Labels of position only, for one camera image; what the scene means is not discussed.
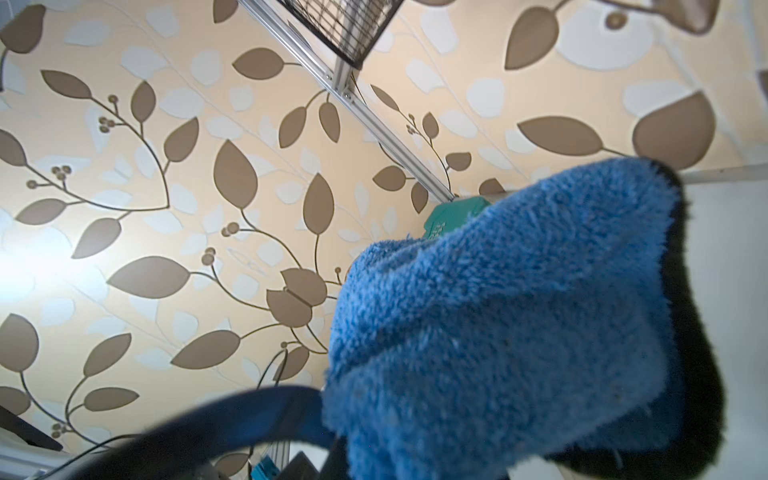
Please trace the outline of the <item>blue grey microfiber rag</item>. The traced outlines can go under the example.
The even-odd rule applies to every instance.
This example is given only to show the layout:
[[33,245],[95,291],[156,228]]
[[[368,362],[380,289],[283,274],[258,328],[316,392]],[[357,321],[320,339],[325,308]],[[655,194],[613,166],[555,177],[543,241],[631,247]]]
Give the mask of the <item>blue grey microfiber rag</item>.
[[435,239],[370,245],[338,294],[323,420],[354,479],[603,479],[715,464],[725,394],[685,265],[679,176],[576,167]]

